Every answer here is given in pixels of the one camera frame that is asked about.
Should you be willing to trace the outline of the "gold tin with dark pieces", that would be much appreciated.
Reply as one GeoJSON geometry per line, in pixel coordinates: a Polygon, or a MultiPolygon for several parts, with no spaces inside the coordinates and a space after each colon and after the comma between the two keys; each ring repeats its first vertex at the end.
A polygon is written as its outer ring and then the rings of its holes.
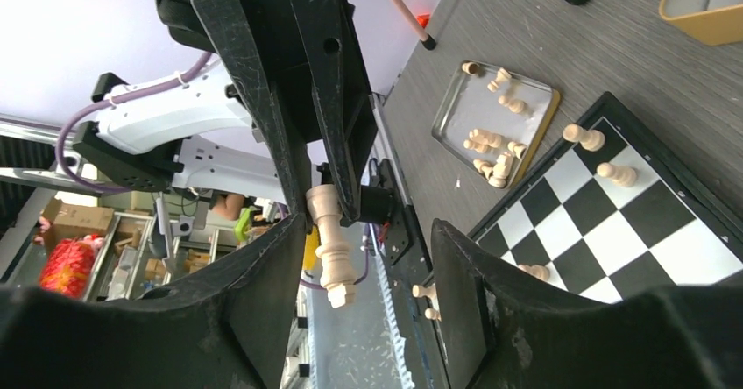
{"type": "Polygon", "coordinates": [[[661,0],[659,15],[707,46],[742,40],[742,0],[661,0]]]}

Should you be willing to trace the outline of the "light wooden pawn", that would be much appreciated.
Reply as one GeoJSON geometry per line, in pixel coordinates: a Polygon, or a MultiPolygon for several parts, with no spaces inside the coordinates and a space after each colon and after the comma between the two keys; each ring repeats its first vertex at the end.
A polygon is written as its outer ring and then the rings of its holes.
{"type": "Polygon", "coordinates": [[[630,166],[618,166],[604,162],[597,166],[597,175],[610,180],[618,187],[632,187],[637,180],[637,172],[630,166]]]}
{"type": "Polygon", "coordinates": [[[605,135],[601,131],[586,130],[578,124],[569,124],[563,129],[563,138],[577,143],[588,152],[597,152],[605,144],[605,135]]]}

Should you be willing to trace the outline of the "black white chessboard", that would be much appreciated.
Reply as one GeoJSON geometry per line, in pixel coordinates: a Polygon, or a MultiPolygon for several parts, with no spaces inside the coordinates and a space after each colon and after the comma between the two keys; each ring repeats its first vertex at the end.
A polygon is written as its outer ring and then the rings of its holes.
{"type": "Polygon", "coordinates": [[[742,221],[631,111],[603,94],[578,120],[605,144],[555,145],[469,234],[565,292],[616,304],[662,286],[738,286],[742,221]],[[608,162],[632,187],[597,175],[608,162]]]}

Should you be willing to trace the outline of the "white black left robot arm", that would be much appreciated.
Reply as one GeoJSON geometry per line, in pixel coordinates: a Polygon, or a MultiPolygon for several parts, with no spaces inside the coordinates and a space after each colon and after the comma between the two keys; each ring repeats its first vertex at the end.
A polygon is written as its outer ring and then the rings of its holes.
{"type": "Polygon", "coordinates": [[[346,220],[377,126],[348,0],[156,0],[183,74],[133,85],[103,74],[73,147],[111,190],[205,187],[308,217],[314,176],[346,220]]]}

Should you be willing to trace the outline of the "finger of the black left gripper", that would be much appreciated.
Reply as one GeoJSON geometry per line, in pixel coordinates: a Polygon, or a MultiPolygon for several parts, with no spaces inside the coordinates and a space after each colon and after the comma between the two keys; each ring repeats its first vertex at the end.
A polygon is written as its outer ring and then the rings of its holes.
{"type": "Polygon", "coordinates": [[[307,146],[292,125],[275,82],[269,79],[240,0],[191,0],[235,88],[262,132],[276,164],[286,204],[306,218],[310,181],[307,146]]]}
{"type": "Polygon", "coordinates": [[[343,41],[340,0],[289,0],[312,76],[311,94],[329,170],[346,217],[359,217],[358,184],[344,137],[343,41]]]}

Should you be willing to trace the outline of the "light wooden chess king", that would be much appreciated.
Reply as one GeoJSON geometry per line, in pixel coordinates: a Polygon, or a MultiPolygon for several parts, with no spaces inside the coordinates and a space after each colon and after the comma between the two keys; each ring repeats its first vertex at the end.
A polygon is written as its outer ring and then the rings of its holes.
{"type": "Polygon", "coordinates": [[[357,272],[350,261],[350,244],[341,226],[343,213],[336,187],[324,184],[306,192],[307,206],[318,228],[320,245],[315,250],[321,260],[320,285],[327,291],[332,308],[343,308],[356,299],[357,272]]]}

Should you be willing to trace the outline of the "silver tin lid tray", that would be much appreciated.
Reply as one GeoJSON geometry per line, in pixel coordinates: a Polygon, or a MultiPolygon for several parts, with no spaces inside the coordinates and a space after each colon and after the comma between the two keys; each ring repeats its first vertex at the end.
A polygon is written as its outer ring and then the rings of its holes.
{"type": "Polygon", "coordinates": [[[431,134],[496,188],[525,174],[561,94],[503,67],[466,60],[454,74],[431,134]]]}

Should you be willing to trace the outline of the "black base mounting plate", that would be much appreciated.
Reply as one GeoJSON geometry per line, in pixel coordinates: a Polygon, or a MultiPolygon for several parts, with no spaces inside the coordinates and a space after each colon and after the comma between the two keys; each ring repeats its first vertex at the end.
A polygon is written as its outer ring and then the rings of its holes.
{"type": "Polygon", "coordinates": [[[448,388],[438,327],[424,316],[430,302],[414,285],[433,282],[432,262],[383,117],[383,99],[371,98],[378,127],[367,161],[367,211],[379,291],[403,388],[448,388]]]}

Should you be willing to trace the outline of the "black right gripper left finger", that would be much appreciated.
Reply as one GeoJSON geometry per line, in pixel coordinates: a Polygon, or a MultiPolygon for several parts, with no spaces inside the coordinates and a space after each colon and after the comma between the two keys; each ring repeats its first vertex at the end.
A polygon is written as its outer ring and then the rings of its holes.
{"type": "Polygon", "coordinates": [[[1,292],[4,388],[276,388],[306,218],[136,300],[1,292]]]}

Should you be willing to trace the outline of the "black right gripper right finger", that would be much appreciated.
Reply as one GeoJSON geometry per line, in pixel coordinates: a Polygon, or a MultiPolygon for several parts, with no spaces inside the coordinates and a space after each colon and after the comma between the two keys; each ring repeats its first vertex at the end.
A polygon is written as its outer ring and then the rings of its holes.
{"type": "Polygon", "coordinates": [[[662,286],[616,304],[565,292],[435,220],[454,388],[739,388],[742,290],[662,286]]]}

